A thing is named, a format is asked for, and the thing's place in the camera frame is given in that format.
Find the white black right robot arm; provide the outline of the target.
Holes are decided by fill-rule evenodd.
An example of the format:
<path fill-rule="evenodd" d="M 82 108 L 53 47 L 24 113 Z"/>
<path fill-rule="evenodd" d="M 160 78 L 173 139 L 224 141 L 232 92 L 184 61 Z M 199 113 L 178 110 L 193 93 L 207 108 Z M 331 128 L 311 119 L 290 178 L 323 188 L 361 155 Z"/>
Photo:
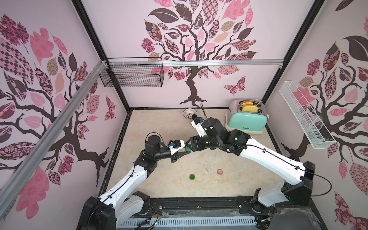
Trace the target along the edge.
<path fill-rule="evenodd" d="M 256 211 L 286 201 L 299 206 L 309 204 L 315 171 L 315 165 L 312 162 L 301 163 L 289 159 L 239 130 L 191 137 L 186 142 L 186 148 L 190 151 L 218 148 L 224 152 L 252 160 L 280 176 L 283 182 L 276 187 L 256 189 L 251 200 Z"/>

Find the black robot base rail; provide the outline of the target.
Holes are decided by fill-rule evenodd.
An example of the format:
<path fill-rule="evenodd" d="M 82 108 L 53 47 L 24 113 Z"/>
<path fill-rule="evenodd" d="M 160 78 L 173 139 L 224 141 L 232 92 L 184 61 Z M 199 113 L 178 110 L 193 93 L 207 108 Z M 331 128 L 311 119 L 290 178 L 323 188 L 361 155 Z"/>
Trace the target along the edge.
<path fill-rule="evenodd" d="M 250 216 L 270 216 L 283 208 L 316 209 L 312 200 L 306 206 L 299 206 L 290 201 L 278 203 L 272 208 L 262 208 L 256 211 L 251 204 L 251 196 L 226 196 L 226 197 L 172 197 L 151 198 L 149 206 L 160 213 L 172 213 L 174 215 L 189 213 L 191 211 L 230 210 Z"/>

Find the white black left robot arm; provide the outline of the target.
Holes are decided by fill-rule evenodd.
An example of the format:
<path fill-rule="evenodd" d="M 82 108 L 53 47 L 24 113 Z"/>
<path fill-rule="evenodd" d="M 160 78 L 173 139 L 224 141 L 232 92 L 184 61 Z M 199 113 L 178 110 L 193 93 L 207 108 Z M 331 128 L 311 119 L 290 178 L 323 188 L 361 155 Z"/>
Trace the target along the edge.
<path fill-rule="evenodd" d="M 98 198 L 92 196 L 84 203 L 77 229 L 116 230 L 131 216 L 147 213 L 150 197 L 135 189 L 151 175 L 159 160 L 170 159 L 174 163 L 190 152 L 183 140 L 165 145 L 160 136 L 147 137 L 145 148 L 123 179 Z"/>

